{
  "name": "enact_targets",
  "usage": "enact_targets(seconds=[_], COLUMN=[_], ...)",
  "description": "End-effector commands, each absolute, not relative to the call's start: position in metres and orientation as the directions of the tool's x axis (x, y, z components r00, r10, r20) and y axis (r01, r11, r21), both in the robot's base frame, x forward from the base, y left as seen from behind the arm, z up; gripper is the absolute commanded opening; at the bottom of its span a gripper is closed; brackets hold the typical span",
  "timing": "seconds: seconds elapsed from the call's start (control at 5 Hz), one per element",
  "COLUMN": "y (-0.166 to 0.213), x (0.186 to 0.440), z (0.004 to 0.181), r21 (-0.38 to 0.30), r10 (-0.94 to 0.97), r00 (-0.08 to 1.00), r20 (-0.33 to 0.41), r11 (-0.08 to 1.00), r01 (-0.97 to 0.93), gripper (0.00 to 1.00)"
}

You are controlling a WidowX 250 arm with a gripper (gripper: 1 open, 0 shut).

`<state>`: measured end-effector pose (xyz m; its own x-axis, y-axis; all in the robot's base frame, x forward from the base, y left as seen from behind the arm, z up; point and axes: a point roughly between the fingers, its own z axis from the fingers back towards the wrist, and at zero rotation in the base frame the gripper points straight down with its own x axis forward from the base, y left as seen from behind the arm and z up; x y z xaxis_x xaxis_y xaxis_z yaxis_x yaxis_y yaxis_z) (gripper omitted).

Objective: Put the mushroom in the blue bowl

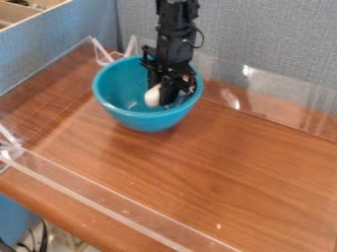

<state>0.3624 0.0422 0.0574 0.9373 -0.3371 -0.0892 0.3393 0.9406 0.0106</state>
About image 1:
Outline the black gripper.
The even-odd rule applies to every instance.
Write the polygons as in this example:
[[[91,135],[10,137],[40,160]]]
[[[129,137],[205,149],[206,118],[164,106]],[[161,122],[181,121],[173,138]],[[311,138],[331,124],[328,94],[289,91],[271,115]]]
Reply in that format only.
[[[190,65],[196,41],[196,31],[160,32],[157,45],[141,47],[141,65],[147,70],[147,87],[151,89],[161,83],[161,106],[173,103],[178,93],[190,94],[197,88],[197,73]]]

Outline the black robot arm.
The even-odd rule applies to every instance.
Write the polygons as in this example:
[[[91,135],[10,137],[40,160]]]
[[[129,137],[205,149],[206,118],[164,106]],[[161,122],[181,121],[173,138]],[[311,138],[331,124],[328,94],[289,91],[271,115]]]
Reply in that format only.
[[[157,45],[142,46],[141,65],[147,69],[147,92],[145,103],[149,107],[172,104],[180,95],[192,95],[197,89],[197,72],[190,62],[197,33],[194,23],[200,16],[200,0],[155,0],[158,15]]]

